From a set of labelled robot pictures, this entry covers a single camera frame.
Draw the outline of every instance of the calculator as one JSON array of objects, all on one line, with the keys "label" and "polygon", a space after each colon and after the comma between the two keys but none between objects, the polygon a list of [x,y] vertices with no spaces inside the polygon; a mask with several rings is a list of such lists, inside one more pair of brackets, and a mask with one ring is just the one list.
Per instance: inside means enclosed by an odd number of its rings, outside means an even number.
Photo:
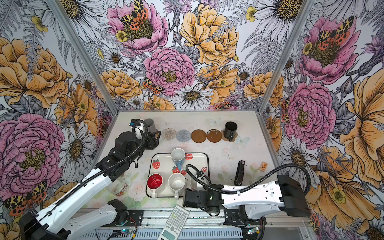
[{"label": "calculator", "polygon": [[176,205],[170,214],[166,226],[157,240],[176,240],[188,218],[189,212]]}]

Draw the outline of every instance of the blue mug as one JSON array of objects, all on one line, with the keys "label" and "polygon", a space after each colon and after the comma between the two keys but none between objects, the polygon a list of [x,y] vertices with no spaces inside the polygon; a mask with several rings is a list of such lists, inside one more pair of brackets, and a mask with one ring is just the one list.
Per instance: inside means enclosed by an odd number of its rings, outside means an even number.
[{"label": "blue mug", "polygon": [[173,149],[170,157],[172,158],[172,161],[175,163],[175,165],[179,168],[179,171],[181,171],[181,166],[185,161],[185,151],[181,148]]}]

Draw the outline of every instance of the red mug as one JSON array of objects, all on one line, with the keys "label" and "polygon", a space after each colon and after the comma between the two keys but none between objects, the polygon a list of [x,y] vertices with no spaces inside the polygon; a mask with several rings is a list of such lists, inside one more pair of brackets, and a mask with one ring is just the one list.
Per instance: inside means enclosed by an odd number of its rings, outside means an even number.
[{"label": "red mug", "polygon": [[163,182],[163,177],[158,173],[152,174],[148,177],[147,186],[149,190],[152,191],[152,198],[156,198],[158,193],[163,191]]}]

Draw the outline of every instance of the black cable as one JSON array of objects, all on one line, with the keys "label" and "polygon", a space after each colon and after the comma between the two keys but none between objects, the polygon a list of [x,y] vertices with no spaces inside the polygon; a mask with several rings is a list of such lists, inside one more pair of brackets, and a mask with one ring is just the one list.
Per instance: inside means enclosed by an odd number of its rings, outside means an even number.
[{"label": "black cable", "polygon": [[57,201],[57,203],[55,203],[55,207],[48,211],[45,216],[43,216],[40,220],[38,220],[35,224],[33,224],[30,228],[28,228],[27,230],[25,230],[22,234],[18,235],[17,237],[15,237],[14,239],[12,240],[16,240],[17,238],[21,237],[22,235],[24,235],[27,231],[29,231],[31,228],[33,228],[36,224],[38,224],[41,220],[43,220],[46,216],[50,215],[53,210],[55,210],[57,208],[58,205],[62,204],[67,198],[69,198],[73,193],[75,193],[77,190],[79,190],[81,187],[83,187],[84,185],[86,185],[87,183],[89,183],[90,181],[92,181],[93,179],[95,179],[96,177],[100,176],[101,174],[105,173],[106,171],[108,171],[109,169],[115,167],[115,166],[118,166],[120,165],[121,163],[123,163],[124,161],[130,159],[138,150],[140,150],[140,148],[144,145],[145,143],[145,140],[148,136],[148,125],[146,122],[144,122],[143,120],[138,120],[137,122],[134,123],[134,127],[136,126],[136,124],[138,123],[142,123],[144,125],[144,134],[142,136],[142,139],[139,143],[139,145],[137,146],[137,148],[135,150],[133,150],[128,156],[126,156],[125,158],[123,158],[121,161],[117,162],[116,164],[110,166],[110,167],[107,167],[106,169],[94,174],[93,176],[91,176],[90,178],[86,179],[84,182],[81,182],[79,185],[77,185],[76,187],[72,188],[68,194],[64,195],[61,199],[59,199]]},{"label": "black cable", "polygon": [[95,228],[95,233],[96,233],[96,237],[97,237],[97,239],[98,239],[98,240],[100,240],[100,239],[99,239],[99,236],[97,236],[97,231],[96,231],[96,228]]},{"label": "black cable", "polygon": [[264,181],[265,179],[269,178],[270,176],[272,176],[274,173],[284,169],[284,168],[288,168],[288,167],[297,167],[299,169],[301,169],[305,176],[307,177],[306,178],[306,181],[307,181],[307,186],[305,187],[305,190],[304,190],[304,195],[306,195],[310,189],[311,189],[311,176],[310,174],[308,173],[308,171],[302,167],[301,165],[298,165],[298,164],[295,164],[295,163],[288,163],[288,164],[284,164],[284,165],[281,165],[281,166],[278,166],[277,168],[275,168],[274,170],[270,171],[269,173],[265,174],[262,178],[260,178],[259,180],[257,180],[256,182],[254,182],[253,184],[249,185],[248,187],[245,187],[243,189],[240,189],[239,191],[227,191],[227,190],[220,190],[220,189],[217,189],[215,187],[212,187],[212,186],[209,186],[207,185],[206,183],[204,183],[203,181],[201,181],[200,179],[198,179],[197,177],[195,177],[188,168],[196,168],[194,167],[193,165],[191,164],[187,164],[185,166],[185,170],[187,171],[187,173],[191,176],[191,178],[193,180],[195,180],[196,182],[200,183],[201,185],[203,185],[204,187],[207,187],[213,191],[216,191],[216,192],[219,192],[219,193],[222,193],[222,194],[228,194],[228,195],[235,195],[235,194],[238,194],[239,193],[243,193],[243,192],[246,192],[252,188],[254,188],[255,186],[259,185],[262,181]]}]

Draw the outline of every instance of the coaster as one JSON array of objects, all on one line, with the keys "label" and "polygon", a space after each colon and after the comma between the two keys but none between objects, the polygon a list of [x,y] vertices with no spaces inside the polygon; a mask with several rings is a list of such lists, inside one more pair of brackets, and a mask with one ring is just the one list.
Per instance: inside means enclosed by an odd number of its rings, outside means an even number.
[{"label": "coaster", "polygon": [[224,141],[227,141],[227,142],[234,142],[235,141],[235,139],[237,138],[237,133],[235,134],[235,137],[232,139],[232,141],[229,141],[229,139],[228,138],[225,138],[224,137],[224,129],[223,130],[221,130],[221,134],[223,135],[223,140]]},{"label": "coaster", "polygon": [[172,140],[176,137],[176,130],[167,128],[161,132],[161,137],[166,141]]},{"label": "coaster", "polygon": [[207,139],[210,142],[220,142],[221,138],[222,138],[222,134],[217,129],[211,129],[207,132]]},{"label": "coaster", "polygon": [[179,142],[188,142],[191,139],[191,133],[188,130],[180,130],[176,134],[176,139]]},{"label": "coaster", "polygon": [[201,143],[207,139],[207,134],[203,130],[197,129],[192,132],[191,138],[192,138],[192,141]]}]

